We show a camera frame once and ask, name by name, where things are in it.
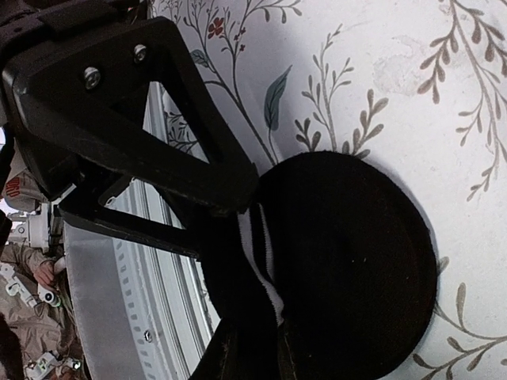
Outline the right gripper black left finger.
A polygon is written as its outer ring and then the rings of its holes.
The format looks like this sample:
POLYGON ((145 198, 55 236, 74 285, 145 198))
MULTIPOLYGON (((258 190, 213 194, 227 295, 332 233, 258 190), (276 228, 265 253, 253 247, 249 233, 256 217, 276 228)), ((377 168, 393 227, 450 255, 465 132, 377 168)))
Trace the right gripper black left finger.
POLYGON ((241 329, 232 320, 223 318, 189 379, 245 379, 244 338, 241 329))

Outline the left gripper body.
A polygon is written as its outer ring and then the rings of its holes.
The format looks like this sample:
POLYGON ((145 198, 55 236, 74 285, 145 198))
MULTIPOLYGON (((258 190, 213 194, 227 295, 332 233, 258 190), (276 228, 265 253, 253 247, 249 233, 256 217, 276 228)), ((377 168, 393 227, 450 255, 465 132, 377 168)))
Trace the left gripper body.
MULTIPOLYGON (((133 1, 2 1, 1 68, 15 56, 48 40, 122 20, 135 7, 133 1)), ((27 169, 42 193, 56 199, 71 183, 76 159, 62 148, 56 155, 36 163, 36 155, 22 151, 27 169)))

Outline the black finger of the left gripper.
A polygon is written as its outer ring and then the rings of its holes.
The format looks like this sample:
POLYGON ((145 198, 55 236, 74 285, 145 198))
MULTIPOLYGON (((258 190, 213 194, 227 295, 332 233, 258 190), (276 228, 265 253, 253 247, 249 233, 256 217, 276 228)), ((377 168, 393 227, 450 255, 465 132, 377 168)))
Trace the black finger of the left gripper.
POLYGON ((198 245, 187 230, 106 207, 130 183, 119 173, 94 174, 62 199, 59 213, 73 227, 198 260, 198 245))
POLYGON ((41 163, 62 148, 82 163, 162 188, 219 215, 247 209, 258 175, 220 115, 170 20, 117 19, 48 40, 2 68, 2 99, 20 151, 41 163), (166 89, 204 151, 200 160, 143 127, 153 83, 166 89))

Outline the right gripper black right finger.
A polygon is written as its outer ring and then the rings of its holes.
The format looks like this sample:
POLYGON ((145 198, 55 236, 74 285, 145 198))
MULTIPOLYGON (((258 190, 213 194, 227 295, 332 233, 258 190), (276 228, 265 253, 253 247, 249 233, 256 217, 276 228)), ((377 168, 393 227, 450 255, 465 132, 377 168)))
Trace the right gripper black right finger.
POLYGON ((315 379, 313 352, 289 324, 278 328, 277 361, 280 378, 285 380, 315 379))

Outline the black sock with white stripes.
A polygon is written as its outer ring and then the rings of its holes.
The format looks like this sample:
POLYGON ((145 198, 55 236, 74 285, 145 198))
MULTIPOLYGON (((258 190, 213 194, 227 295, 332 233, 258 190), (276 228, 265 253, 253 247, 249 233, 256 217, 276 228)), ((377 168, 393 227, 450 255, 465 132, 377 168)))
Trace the black sock with white stripes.
POLYGON ((278 328, 314 354, 315 379, 379 379, 433 314, 437 262, 417 207, 359 158, 299 154, 265 173, 242 214, 194 227, 212 305, 244 334, 245 379, 281 379, 278 328))

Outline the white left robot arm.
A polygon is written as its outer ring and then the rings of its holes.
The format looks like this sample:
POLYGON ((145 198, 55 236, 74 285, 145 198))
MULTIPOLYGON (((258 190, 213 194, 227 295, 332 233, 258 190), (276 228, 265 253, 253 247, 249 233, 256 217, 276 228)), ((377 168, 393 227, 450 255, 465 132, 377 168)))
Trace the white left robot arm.
POLYGON ((140 1, 1 4, 1 195, 201 258, 258 184, 177 24, 140 1))

